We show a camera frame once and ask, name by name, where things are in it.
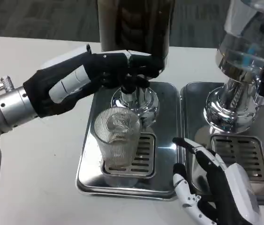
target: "silver robotic arm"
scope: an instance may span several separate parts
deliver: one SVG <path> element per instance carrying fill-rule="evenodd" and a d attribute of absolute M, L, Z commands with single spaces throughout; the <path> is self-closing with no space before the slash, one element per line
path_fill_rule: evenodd
<path fill-rule="evenodd" d="M 148 79 L 157 77 L 163 67 L 163 61 L 150 54 L 126 50 L 94 54 L 86 45 L 48 61 L 22 87 L 15 89 L 10 77 L 4 77 L 0 135 L 36 117 L 68 112 L 102 86 L 121 86 L 125 92 L 148 87 Z"/>

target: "drip tray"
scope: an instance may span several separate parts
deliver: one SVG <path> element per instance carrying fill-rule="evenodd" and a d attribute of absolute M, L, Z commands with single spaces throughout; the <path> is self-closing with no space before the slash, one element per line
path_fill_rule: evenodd
<path fill-rule="evenodd" d="M 238 163 L 244 168 L 250 181 L 264 182 L 264 156 L 256 138 L 214 135 L 211 144 L 227 166 Z"/>
<path fill-rule="evenodd" d="M 143 127 L 137 155 L 131 166 L 122 170 L 106 168 L 97 140 L 92 134 L 97 115 L 110 108 L 117 89 L 100 89 L 94 94 L 76 186 L 89 195 L 171 200 L 175 197 L 173 165 L 182 161 L 181 149 L 172 139 L 181 136 L 180 95 L 169 83 L 150 82 L 159 99 L 156 121 Z"/>
<path fill-rule="evenodd" d="M 102 172 L 111 176 L 148 178 L 154 175 L 154 159 L 155 137 L 152 134 L 142 133 L 132 165 L 118 169 L 106 167 L 105 163 L 103 163 Z"/>

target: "white robotic hand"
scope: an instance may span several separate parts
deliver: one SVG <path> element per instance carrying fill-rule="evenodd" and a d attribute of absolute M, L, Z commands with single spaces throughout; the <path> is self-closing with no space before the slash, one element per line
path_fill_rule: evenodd
<path fill-rule="evenodd" d="M 173 184 L 183 209 L 200 225 L 260 225 L 261 215 L 245 170 L 237 163 L 229 167 L 219 154 L 186 138 L 173 142 L 195 154 L 207 172 L 211 196 L 196 195 L 183 164 L 175 164 Z"/>

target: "gray carpet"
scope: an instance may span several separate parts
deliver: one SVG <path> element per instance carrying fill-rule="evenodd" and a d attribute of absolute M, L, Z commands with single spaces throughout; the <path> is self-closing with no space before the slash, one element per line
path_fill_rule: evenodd
<path fill-rule="evenodd" d="M 171 46 L 216 48 L 229 0 L 176 0 Z M 99 41 L 96 0 L 0 0 L 0 36 Z"/>

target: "drip tray grate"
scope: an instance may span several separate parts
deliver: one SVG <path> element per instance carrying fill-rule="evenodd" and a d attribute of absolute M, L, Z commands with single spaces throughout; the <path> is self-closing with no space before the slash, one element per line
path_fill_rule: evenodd
<path fill-rule="evenodd" d="M 245 169 L 250 181 L 264 181 L 264 156 L 256 138 L 214 135 L 211 144 L 227 166 L 238 163 Z"/>
<path fill-rule="evenodd" d="M 154 173 L 155 159 L 155 136 L 152 134 L 142 133 L 139 139 L 139 145 L 136 157 L 132 165 L 127 167 L 111 168 L 105 167 L 103 163 L 102 171 L 106 175 L 125 176 L 125 177 L 151 177 Z"/>

